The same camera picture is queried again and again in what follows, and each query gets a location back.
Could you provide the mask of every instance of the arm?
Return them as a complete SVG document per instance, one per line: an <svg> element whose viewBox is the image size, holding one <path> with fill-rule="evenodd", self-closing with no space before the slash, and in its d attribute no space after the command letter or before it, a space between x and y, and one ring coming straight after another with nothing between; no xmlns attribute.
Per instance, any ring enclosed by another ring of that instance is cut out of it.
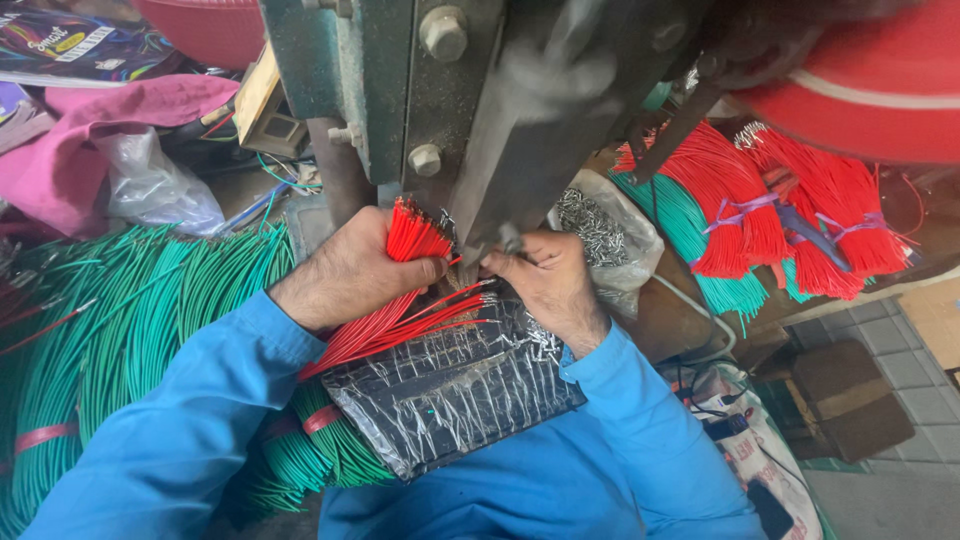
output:
<svg viewBox="0 0 960 540"><path fill-rule="evenodd" d="M310 332L445 272L441 259L387 257L388 225L389 212L361 210L269 297L190 337L157 388L97 429L22 538L200 536L267 410L287 404L298 370L324 351Z"/></svg>
<svg viewBox="0 0 960 540"><path fill-rule="evenodd" d="M700 423L597 305L580 239L523 239L527 258L494 252L484 268L509 281L534 318L566 343L561 377L587 395L585 410L600 421L650 538L765 538Z"/></svg>

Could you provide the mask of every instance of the blue shirt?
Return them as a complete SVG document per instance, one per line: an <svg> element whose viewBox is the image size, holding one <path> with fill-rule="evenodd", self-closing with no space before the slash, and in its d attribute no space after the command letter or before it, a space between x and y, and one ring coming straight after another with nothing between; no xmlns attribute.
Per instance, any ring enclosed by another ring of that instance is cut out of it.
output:
<svg viewBox="0 0 960 540"><path fill-rule="evenodd" d="M324 343L260 291L96 431L24 539L196 538ZM564 379L589 402L407 486L327 488L330 538L766 538L723 457L614 325Z"/></svg>

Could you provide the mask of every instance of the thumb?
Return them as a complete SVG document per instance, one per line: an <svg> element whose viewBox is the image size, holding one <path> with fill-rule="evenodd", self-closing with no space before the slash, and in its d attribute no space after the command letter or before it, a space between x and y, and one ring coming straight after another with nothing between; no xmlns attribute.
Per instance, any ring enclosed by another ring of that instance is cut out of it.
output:
<svg viewBox="0 0 960 540"><path fill-rule="evenodd" d="M491 251L480 261L480 265L514 285L524 280L528 267L531 266L526 260L504 255L501 251Z"/></svg>
<svg viewBox="0 0 960 540"><path fill-rule="evenodd" d="M424 257L400 262L396 266L403 290L410 291L436 283L446 274L449 263L442 258Z"/></svg>

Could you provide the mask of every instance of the shirt cuff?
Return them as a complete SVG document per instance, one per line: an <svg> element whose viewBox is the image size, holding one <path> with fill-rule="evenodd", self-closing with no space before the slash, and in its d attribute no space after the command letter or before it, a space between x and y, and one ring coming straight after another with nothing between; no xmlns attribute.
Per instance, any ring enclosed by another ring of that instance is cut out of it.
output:
<svg viewBox="0 0 960 540"><path fill-rule="evenodd" d="M262 289L237 309L237 315L295 365L315 362L326 351L326 343L295 323Z"/></svg>
<svg viewBox="0 0 960 540"><path fill-rule="evenodd" d="M564 344L564 355L560 358L560 378L574 384L607 372L623 357L624 351L633 346L633 343L630 335L611 320L607 337L589 355L577 360L573 357L570 348Z"/></svg>

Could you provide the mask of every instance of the red strap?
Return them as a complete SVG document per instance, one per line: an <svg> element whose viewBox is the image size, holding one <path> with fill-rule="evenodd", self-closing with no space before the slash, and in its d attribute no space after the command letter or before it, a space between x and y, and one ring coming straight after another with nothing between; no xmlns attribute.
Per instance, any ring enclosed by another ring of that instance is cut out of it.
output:
<svg viewBox="0 0 960 540"><path fill-rule="evenodd" d="M303 430L309 435L326 428L343 417L344 413L340 411L340 407L330 404L311 414L310 418L307 418L306 422L303 423Z"/></svg>
<svg viewBox="0 0 960 540"><path fill-rule="evenodd" d="M260 435L260 444L276 440L287 433L292 433L300 428L300 420L293 414L284 414L277 418L270 426L263 430Z"/></svg>
<svg viewBox="0 0 960 540"><path fill-rule="evenodd" d="M65 437L68 435L76 435L79 432L80 425L78 425L76 422L57 424L55 426L47 426L46 428L38 428L33 431L27 431L26 433L16 437L16 441L13 443L13 455L17 456L23 454L25 450L33 448L38 444L45 443L50 439L56 439L57 437Z"/></svg>

